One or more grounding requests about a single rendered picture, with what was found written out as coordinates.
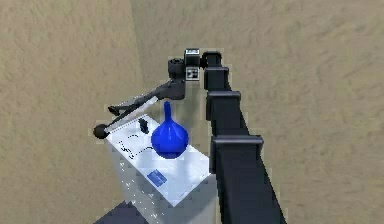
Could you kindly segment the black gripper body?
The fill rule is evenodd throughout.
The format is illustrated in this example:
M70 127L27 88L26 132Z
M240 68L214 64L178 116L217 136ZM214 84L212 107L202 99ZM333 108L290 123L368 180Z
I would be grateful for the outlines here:
M181 58L168 61L168 73L170 80L161 88L162 99L182 100L185 98L185 64Z

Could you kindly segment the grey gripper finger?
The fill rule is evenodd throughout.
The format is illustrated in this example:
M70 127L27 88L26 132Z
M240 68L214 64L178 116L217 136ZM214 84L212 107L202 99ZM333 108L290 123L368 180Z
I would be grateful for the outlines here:
M147 108L163 98L163 93L160 90L154 90L142 95L138 95L118 105L109 106L108 111L115 116L130 114L137 109Z
M99 124L93 129L93 135L98 139L105 139L112 131L132 120L135 116L143 113L147 108L158 101L156 96L152 97L137 109L129 112L125 110L121 115L117 116L110 124Z

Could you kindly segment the blue vase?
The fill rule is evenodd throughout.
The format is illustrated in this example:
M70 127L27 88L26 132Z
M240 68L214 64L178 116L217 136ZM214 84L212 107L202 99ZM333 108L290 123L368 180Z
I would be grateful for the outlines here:
M165 159L176 159L189 144L188 132L172 118L169 101L164 102L164 121L153 131L151 143L156 153Z

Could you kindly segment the small black object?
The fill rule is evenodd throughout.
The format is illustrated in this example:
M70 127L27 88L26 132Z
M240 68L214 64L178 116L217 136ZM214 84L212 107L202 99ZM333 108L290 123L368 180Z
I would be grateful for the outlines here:
M143 118L140 118L138 120L139 124L140 124L140 130L144 133L144 134L148 134L149 133L149 129L148 129L148 122L146 120L144 120Z

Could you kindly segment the blue card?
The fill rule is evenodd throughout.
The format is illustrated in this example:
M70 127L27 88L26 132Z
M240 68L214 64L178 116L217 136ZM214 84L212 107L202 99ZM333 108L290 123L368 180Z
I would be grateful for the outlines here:
M167 178L157 169L150 172L147 177L156 187L160 187L167 182Z

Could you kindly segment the dark blue furniture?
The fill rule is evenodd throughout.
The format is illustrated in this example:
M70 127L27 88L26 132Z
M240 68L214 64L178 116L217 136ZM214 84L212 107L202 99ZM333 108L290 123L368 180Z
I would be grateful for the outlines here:
M131 203L122 201L93 224L149 224Z

